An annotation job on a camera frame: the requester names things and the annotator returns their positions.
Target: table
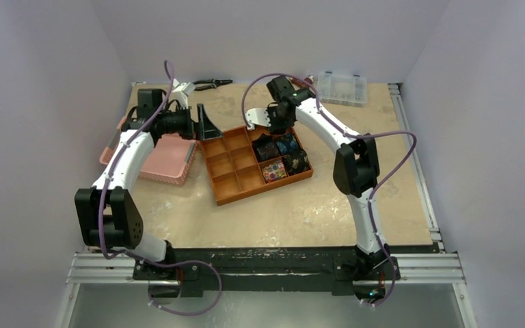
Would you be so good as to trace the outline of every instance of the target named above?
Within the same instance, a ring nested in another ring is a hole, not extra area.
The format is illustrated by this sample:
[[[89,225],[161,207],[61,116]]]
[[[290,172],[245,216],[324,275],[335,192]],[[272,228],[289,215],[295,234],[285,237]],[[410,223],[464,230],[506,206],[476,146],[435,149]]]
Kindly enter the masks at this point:
[[[128,109],[136,105],[134,85]],[[189,97],[196,120],[196,104],[204,103],[211,121],[221,130],[244,125],[241,97],[246,85],[225,85],[193,92]],[[255,85],[246,109],[272,101],[264,84]],[[324,103],[350,128],[378,133],[400,128],[388,86],[368,85],[368,104],[347,107]],[[139,178],[133,198],[144,219],[144,229],[175,247],[286,247],[355,244],[353,217],[346,196],[332,180],[334,155],[300,123],[295,130],[313,165],[312,178],[260,195],[216,206],[204,157],[197,152],[186,183],[179,187]],[[401,136],[378,139],[380,178],[404,156]],[[383,232],[390,245],[430,245],[431,238],[414,170],[406,163],[377,193]]]

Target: folded cloth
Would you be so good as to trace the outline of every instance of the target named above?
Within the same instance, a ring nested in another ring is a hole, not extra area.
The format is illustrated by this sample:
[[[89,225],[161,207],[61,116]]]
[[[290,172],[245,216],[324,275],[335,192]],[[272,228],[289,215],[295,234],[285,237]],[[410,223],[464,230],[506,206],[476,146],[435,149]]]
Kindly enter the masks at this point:
[[[277,181],[286,178],[286,171],[284,170],[284,164],[280,159],[268,164],[262,168],[262,176],[265,181]]]
[[[278,137],[275,139],[275,144],[277,144],[281,155],[290,154],[294,150],[300,149],[297,139],[292,133]]]
[[[283,160],[289,176],[311,169],[307,152],[302,149],[294,150],[292,153],[283,156]]]
[[[252,149],[258,162],[279,157],[277,146],[270,135],[262,134],[257,140],[252,142]]]

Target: pink basket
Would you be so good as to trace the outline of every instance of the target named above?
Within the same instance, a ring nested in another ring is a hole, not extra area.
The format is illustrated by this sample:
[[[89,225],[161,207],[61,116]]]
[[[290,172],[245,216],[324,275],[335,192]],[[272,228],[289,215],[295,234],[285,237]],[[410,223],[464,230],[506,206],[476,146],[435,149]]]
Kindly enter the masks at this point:
[[[104,165],[109,163],[116,151],[121,133],[119,126],[122,125],[123,121],[124,118],[120,121],[118,130],[100,156],[100,163]],[[183,185],[186,182],[186,177],[188,177],[188,171],[194,161],[195,153],[196,141],[184,140],[178,135],[164,135],[158,140],[156,147],[144,162],[139,176],[173,185]]]

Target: gray floor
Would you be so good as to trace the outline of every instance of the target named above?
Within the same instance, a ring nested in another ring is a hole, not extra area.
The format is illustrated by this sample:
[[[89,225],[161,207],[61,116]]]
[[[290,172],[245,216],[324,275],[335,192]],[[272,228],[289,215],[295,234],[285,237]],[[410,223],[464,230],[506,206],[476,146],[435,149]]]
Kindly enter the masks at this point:
[[[449,284],[399,285],[376,310],[324,292],[225,292],[214,309],[194,318],[148,307],[146,291],[143,285],[82,285],[70,327],[463,327]],[[206,292],[169,306],[195,311],[214,296]]]

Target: transparent plastic box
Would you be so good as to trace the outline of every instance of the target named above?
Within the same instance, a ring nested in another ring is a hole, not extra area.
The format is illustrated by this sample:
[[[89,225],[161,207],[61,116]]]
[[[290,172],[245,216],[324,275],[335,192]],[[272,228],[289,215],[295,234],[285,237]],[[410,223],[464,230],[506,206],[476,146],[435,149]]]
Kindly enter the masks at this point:
[[[335,75],[323,72],[317,79],[321,102],[361,107],[367,103],[367,79],[359,75]]]

